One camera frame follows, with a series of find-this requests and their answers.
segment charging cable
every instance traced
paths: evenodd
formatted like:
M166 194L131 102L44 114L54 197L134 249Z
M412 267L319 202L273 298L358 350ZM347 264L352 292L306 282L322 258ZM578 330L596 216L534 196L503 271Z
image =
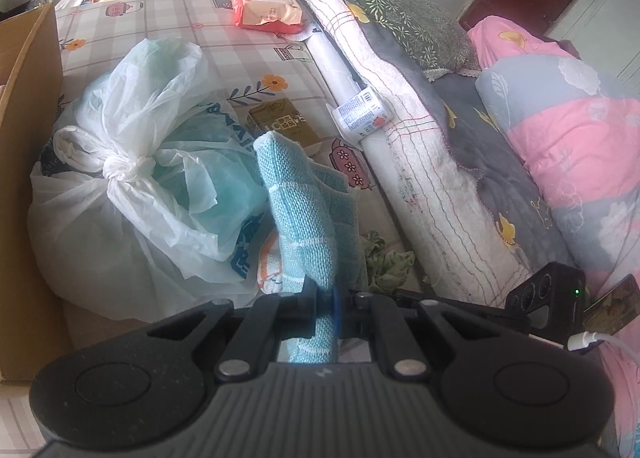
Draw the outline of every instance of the charging cable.
M570 352L575 352L576 350L581 350L583 348L586 348L587 346L597 341L604 341L609 344L613 344L614 346L617 346L623 352L625 352L629 357L631 357L633 362L636 363L636 366L640 368L640 358L638 358L638 355L636 355L636 353L627 344L623 343L617 337L612 337L611 335L607 335L604 333L597 333L597 332L577 333L569 337L569 340L567 341L567 344L566 344L566 348Z

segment blue towel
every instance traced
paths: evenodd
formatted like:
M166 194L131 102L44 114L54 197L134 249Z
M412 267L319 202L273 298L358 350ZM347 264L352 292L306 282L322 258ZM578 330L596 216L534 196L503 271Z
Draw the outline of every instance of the blue towel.
M279 133L260 136L254 149L280 234L282 289L300 292L305 275L319 289L316 335L288 342L290 360L335 362L334 282L356 290L366 284L356 198L342 173L316 164Z

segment green floral pillowcase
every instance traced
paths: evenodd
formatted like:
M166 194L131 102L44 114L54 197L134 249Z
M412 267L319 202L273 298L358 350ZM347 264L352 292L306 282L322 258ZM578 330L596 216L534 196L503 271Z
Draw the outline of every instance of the green floral pillowcase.
M470 39L438 5L423 0L351 1L363 11L352 8L356 17L372 18L389 29L430 81L453 72L478 76L480 65Z

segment black plastic mount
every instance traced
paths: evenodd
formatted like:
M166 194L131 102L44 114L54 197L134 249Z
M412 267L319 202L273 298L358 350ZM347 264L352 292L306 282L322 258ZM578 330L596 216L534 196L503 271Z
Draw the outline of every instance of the black plastic mount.
M610 383L526 317L337 290L340 335L373 362L274 362L314 334L317 292L206 304L58 359L31 388L41 455L602 456Z

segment phone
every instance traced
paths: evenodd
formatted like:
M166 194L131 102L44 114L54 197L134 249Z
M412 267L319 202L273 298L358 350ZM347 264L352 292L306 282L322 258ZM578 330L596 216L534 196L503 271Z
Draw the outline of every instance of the phone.
M582 329L613 335L640 315L640 290L634 276L626 276L582 316Z

